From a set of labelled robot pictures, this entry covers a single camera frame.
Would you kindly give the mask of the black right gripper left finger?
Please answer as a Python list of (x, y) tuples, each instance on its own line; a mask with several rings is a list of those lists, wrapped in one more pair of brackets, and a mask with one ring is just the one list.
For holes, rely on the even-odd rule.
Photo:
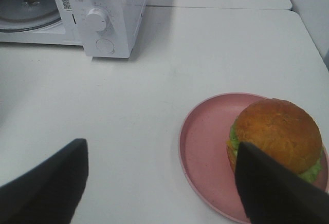
[(1, 223), (70, 223), (88, 178), (86, 139), (1, 186)]

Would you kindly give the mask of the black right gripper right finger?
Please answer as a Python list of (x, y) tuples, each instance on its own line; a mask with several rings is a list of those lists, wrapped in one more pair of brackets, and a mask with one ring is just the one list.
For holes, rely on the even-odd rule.
[(251, 223), (328, 223), (328, 193), (241, 142), (235, 184)]

